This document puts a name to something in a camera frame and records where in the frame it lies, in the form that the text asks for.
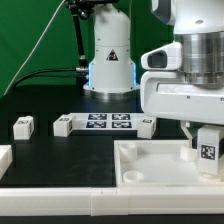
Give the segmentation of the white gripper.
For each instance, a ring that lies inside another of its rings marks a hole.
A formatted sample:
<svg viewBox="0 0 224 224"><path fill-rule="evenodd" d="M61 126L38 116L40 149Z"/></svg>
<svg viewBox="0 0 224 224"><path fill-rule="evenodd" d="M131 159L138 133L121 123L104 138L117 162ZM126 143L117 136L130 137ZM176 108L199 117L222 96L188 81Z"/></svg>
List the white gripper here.
<svg viewBox="0 0 224 224"><path fill-rule="evenodd" d="M147 71L141 78L140 99L147 116L181 120L190 147L197 130L189 121L224 125L224 85L196 86L179 72Z"/></svg>

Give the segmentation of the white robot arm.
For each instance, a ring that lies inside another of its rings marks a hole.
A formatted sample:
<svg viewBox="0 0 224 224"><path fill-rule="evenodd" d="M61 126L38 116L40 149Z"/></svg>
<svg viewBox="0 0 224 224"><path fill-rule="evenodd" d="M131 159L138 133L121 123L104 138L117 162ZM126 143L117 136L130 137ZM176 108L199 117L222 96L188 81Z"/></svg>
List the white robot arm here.
<svg viewBox="0 0 224 224"><path fill-rule="evenodd" d="M174 27L174 40L142 55L140 83L129 53L130 22L103 1L94 11L86 92L107 98L137 88L148 116L224 126L224 0L151 0L152 14Z"/></svg>

